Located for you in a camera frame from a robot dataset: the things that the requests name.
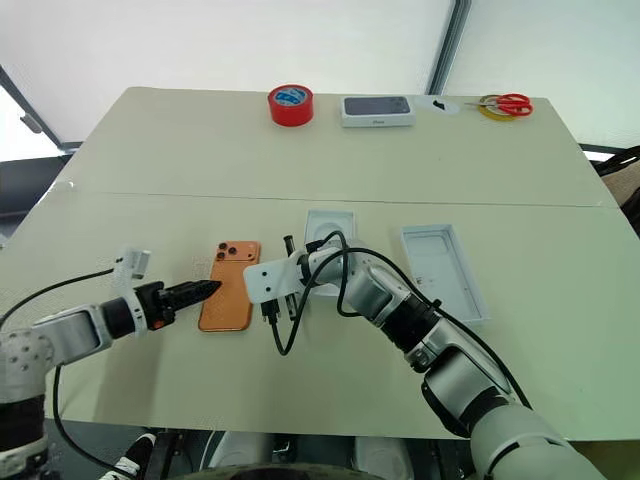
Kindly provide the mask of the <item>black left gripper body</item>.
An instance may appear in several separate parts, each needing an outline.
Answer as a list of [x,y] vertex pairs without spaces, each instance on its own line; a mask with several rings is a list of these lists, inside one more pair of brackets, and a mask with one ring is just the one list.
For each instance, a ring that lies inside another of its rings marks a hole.
[[154,281],[135,288],[149,330],[159,330],[175,322],[174,309],[163,300],[164,287],[162,281]]

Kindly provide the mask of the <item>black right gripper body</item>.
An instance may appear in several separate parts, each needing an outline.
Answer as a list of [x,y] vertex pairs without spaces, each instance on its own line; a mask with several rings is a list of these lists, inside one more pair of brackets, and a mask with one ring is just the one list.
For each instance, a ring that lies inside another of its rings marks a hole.
[[310,268],[308,263],[309,255],[307,253],[300,253],[296,258],[296,267],[298,271],[298,280],[301,284],[299,292],[295,294],[296,299],[300,300],[302,294],[305,291],[305,288],[310,279]]

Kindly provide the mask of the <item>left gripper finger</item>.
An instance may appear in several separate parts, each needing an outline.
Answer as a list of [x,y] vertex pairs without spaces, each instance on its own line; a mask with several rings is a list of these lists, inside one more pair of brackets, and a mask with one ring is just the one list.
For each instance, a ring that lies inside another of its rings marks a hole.
[[171,305],[173,308],[187,308],[189,306],[206,301],[212,292],[210,291],[183,291],[173,293]]
[[209,298],[221,287],[217,280],[183,282],[169,288],[174,298]]

